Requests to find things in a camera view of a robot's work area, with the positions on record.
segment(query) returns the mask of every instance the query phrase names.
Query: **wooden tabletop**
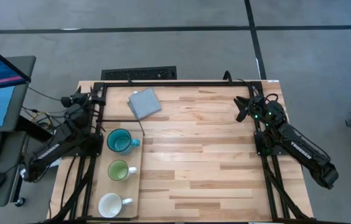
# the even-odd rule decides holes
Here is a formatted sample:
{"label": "wooden tabletop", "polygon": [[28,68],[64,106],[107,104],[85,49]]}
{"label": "wooden tabletop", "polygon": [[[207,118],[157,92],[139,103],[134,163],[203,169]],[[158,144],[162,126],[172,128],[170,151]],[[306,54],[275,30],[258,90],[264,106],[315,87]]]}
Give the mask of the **wooden tabletop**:
{"label": "wooden tabletop", "polygon": [[[278,101],[284,106],[279,82],[262,83],[264,94],[278,94]],[[79,83],[84,92],[90,91],[93,84],[93,81]],[[134,119],[127,106],[128,98],[133,91],[146,88],[109,88],[103,119]],[[254,122],[251,118],[242,123],[235,121],[239,111],[233,99],[249,97],[247,88],[154,87],[154,91],[162,110],[141,121],[146,135],[137,221],[270,221],[263,167],[253,139]],[[139,129],[133,123],[103,123],[103,127]],[[278,158],[286,192],[311,217],[301,165],[291,156]],[[53,215],[59,211],[71,160],[63,159],[58,168],[51,198]],[[75,186],[77,167],[78,159],[70,171],[65,201]],[[89,215],[96,215],[98,210],[97,178],[94,175]],[[80,195],[77,216],[81,215],[84,192]],[[280,199],[275,189],[274,197],[281,217]]]}

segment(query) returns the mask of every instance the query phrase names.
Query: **gray cloth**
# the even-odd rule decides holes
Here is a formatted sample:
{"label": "gray cloth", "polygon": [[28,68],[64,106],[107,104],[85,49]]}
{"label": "gray cloth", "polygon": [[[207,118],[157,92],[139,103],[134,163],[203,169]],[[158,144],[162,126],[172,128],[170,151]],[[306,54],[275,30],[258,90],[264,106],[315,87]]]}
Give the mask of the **gray cloth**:
{"label": "gray cloth", "polygon": [[128,106],[136,119],[143,119],[162,109],[152,88],[148,88],[139,93],[134,93],[129,97]]}

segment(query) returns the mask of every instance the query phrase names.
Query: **white mug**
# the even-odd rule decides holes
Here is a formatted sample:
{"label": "white mug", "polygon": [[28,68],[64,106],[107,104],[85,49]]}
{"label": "white mug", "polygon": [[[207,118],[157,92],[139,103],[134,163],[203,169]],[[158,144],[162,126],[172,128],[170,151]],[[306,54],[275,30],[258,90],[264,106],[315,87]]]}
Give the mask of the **white mug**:
{"label": "white mug", "polygon": [[108,193],[100,199],[100,202],[98,203],[98,211],[102,217],[113,218],[120,213],[123,205],[129,205],[132,202],[132,198],[122,200],[119,195]]}

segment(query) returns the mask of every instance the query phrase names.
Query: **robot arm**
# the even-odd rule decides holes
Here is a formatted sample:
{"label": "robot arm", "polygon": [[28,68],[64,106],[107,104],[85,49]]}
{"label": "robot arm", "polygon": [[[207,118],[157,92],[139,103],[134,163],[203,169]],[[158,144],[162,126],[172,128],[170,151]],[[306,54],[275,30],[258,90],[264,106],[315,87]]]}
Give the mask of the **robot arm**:
{"label": "robot arm", "polygon": [[236,120],[242,122],[246,115],[250,115],[253,119],[264,123],[265,131],[255,133],[256,147],[262,155],[268,156],[276,147],[281,147],[306,167],[320,186],[331,189],[339,174],[330,163],[330,157],[319,152],[296,134],[297,130],[288,124],[283,107],[277,99],[269,101],[268,97],[263,96],[252,99],[237,96],[234,102],[240,113]]}
{"label": "robot arm", "polygon": [[99,147],[103,141],[101,135],[90,131],[92,110],[89,94],[80,93],[79,89],[70,98],[62,98],[62,104],[67,107],[65,121],[43,147],[26,154],[21,161],[20,174],[27,182],[38,181],[51,163],[75,147],[89,150]]}
{"label": "robot arm", "polygon": [[296,158],[300,164],[306,167],[317,184],[321,187],[331,189],[333,183],[339,178],[339,173],[330,162],[330,158],[314,149],[302,137],[298,136],[295,133],[294,127],[290,124],[284,123],[277,131],[283,140],[276,142],[275,146],[282,147],[291,156]]}

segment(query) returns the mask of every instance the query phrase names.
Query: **black metal frame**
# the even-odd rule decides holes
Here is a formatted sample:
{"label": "black metal frame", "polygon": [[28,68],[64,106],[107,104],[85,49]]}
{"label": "black metal frame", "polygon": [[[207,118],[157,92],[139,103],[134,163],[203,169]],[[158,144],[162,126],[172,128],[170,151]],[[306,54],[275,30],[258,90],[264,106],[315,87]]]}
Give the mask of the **black metal frame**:
{"label": "black metal frame", "polygon": [[[245,82],[245,81],[237,81],[234,82],[232,80],[231,75],[229,72],[224,74],[223,77],[224,80],[222,82],[188,82],[188,81],[175,81],[175,82],[121,82],[121,83],[95,83],[94,84],[94,92],[93,96],[97,97],[98,90],[102,89],[102,98],[106,98],[107,94],[107,89],[111,87],[127,87],[127,86],[246,86],[248,87],[249,95],[250,97],[254,96],[254,88],[258,90],[259,94],[263,94],[263,88],[261,85],[260,81],[255,81],[255,82]],[[104,105],[100,105],[97,121],[96,121],[96,126],[95,126],[95,131],[96,133],[99,133],[101,130],[101,126],[103,122],[135,122],[135,120],[121,120],[121,119],[111,119],[111,120],[104,120],[103,118],[103,110],[104,110]],[[261,131],[260,128],[260,122],[255,120],[255,128],[256,131]],[[264,180],[266,183],[266,190],[268,194],[268,201],[269,201],[269,207],[271,210],[271,218],[273,222],[283,222],[283,223],[333,223],[333,222],[322,222],[322,221],[317,221],[314,218],[309,218],[305,214],[303,214],[300,209],[294,204],[292,199],[289,197],[289,195],[286,193],[286,191],[283,188],[283,181],[281,177],[281,171],[279,168],[279,162],[278,158],[276,155],[272,155],[273,159],[273,167],[275,174],[271,171],[270,166],[268,164],[268,160],[266,156],[260,155],[261,156],[261,161],[263,165],[263,172],[264,172]],[[92,180],[93,180],[93,173],[94,173],[94,166],[95,166],[95,157],[92,157],[90,159],[90,164],[88,166],[88,170],[86,171],[86,174],[84,177],[82,177],[83,170],[84,170],[84,163],[85,163],[85,157],[80,158],[80,163],[78,167],[78,173],[77,173],[77,180],[76,180],[76,186],[75,186],[75,191],[66,202],[65,206],[68,205],[68,207],[71,207],[70,209],[70,220],[68,222],[71,222],[72,220],[75,222],[80,222],[80,221],[131,221],[134,218],[102,218],[102,217],[91,217],[88,216],[88,205],[90,203],[90,194],[91,194],[91,186],[92,186]],[[83,201],[83,211],[81,217],[75,218],[75,213],[76,213],[76,207],[77,207],[77,200],[78,200],[78,195],[82,191],[82,189],[86,187],[85,191],[85,198]],[[279,192],[279,195],[281,197],[281,205],[282,205],[282,211],[283,211],[283,218],[278,217],[278,212],[276,210],[276,205],[275,205],[275,199],[274,199],[274,193],[273,193],[273,188],[274,186],[276,190]],[[290,219],[290,214],[289,214],[289,209],[292,211],[293,215],[297,219]]]}

